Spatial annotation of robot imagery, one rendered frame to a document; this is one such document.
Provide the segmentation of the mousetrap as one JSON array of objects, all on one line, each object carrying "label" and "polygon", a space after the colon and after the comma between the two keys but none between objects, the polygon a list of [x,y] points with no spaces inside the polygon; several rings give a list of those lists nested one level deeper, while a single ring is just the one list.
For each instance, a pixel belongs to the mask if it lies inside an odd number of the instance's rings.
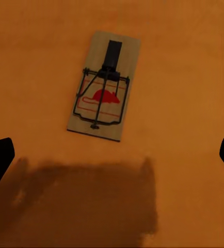
[{"label": "mousetrap", "polygon": [[67,130],[121,141],[141,39],[95,30]]}]

